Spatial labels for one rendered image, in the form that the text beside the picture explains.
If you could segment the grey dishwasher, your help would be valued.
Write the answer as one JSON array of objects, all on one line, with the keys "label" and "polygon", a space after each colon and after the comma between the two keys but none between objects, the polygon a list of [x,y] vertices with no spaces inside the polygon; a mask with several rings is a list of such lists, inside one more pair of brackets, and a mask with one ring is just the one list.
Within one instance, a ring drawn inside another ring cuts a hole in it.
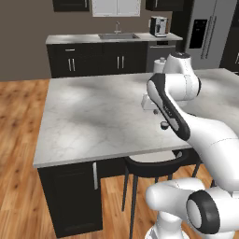
[{"label": "grey dishwasher", "polygon": [[167,58],[171,52],[176,50],[175,41],[156,41],[148,43],[148,55],[146,71],[152,72],[154,61],[159,60],[161,57]]}]

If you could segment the silver coffee machine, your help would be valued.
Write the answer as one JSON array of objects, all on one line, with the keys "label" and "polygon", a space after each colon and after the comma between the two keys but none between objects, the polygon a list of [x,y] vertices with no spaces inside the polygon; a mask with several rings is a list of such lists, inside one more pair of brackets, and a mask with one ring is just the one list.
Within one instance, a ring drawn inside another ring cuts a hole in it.
[{"label": "silver coffee machine", "polygon": [[156,37],[166,37],[168,20],[161,16],[152,16],[149,32]]}]

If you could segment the black base cupboard run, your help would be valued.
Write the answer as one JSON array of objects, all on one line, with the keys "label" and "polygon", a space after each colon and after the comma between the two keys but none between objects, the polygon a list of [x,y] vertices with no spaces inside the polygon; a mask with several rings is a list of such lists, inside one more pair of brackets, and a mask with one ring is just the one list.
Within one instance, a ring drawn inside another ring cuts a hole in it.
[{"label": "black base cupboard run", "polygon": [[145,73],[147,42],[47,44],[51,76]]}]

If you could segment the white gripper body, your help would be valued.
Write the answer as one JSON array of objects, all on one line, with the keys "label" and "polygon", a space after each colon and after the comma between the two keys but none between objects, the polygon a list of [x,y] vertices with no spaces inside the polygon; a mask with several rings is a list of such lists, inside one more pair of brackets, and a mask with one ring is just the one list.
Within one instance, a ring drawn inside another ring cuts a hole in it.
[{"label": "white gripper body", "polygon": [[141,106],[144,110],[154,110],[157,106],[151,101],[147,94],[143,95]]}]

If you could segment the black wall cupboard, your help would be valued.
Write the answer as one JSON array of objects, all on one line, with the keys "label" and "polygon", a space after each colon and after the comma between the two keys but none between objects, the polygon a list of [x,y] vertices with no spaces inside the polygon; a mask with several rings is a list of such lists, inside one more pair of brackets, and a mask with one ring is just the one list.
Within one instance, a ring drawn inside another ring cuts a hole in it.
[{"label": "black wall cupboard", "polygon": [[184,0],[146,0],[146,10],[182,11]]},{"label": "black wall cupboard", "polygon": [[52,0],[55,12],[89,11],[89,0]]}]

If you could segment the black island cupboard door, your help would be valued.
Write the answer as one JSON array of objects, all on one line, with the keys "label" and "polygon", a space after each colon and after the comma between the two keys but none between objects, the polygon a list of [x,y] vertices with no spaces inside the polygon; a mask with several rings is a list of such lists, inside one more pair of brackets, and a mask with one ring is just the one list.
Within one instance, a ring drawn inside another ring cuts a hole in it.
[{"label": "black island cupboard door", "polygon": [[101,186],[93,185],[93,162],[38,168],[57,238],[103,229]]}]

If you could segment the tall black cupboard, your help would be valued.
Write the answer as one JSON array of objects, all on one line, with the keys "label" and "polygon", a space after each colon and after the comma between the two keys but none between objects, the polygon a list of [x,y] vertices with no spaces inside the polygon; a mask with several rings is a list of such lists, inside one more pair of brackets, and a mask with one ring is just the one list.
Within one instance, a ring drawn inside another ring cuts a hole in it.
[{"label": "tall black cupboard", "polygon": [[239,75],[239,22],[232,22],[219,67]]}]

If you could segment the white paper towel roll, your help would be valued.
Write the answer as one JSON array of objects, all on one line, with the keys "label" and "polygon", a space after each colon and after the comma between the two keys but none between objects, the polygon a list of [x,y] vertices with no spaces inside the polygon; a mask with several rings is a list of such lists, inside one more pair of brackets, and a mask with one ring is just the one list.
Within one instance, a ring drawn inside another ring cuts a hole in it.
[{"label": "white paper towel roll", "polygon": [[154,61],[153,72],[154,73],[161,73],[163,68],[164,68],[165,63],[166,63],[166,59],[164,57],[161,57],[160,59],[155,60]]}]

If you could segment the stainless steel fridge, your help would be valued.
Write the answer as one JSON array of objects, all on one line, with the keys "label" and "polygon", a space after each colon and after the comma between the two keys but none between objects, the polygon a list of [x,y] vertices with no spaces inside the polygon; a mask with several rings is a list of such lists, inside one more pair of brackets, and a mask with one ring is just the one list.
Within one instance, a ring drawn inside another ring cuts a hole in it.
[{"label": "stainless steel fridge", "polygon": [[218,68],[237,0],[194,0],[186,52],[193,69]]}]

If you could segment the black stool with white seat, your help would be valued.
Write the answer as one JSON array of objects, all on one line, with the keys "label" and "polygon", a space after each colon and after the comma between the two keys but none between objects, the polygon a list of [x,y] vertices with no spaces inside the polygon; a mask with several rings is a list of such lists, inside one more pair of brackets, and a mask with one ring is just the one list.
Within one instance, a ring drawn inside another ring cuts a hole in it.
[{"label": "black stool with white seat", "polygon": [[133,193],[131,205],[131,223],[129,239],[133,239],[134,212],[136,205],[136,191],[138,178],[154,178],[155,182],[162,176],[169,180],[181,166],[195,164],[192,176],[196,177],[200,165],[203,163],[193,148],[175,149],[149,154],[133,155],[125,158],[125,177],[121,210],[125,208],[129,174],[133,175]]}]

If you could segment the white window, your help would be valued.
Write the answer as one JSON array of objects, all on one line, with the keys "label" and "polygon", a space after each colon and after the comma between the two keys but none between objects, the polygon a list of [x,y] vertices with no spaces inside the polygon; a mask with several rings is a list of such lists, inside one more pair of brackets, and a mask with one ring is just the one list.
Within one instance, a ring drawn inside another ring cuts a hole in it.
[{"label": "white window", "polygon": [[93,17],[139,17],[141,0],[92,0]]}]

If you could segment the steel sink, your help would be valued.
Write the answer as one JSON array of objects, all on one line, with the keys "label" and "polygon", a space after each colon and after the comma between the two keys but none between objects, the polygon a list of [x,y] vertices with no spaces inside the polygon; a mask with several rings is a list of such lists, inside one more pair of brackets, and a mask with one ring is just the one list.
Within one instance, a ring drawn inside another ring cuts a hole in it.
[{"label": "steel sink", "polygon": [[117,39],[117,40],[126,40],[126,39],[138,39],[139,37],[135,34],[99,34],[101,39]]}]

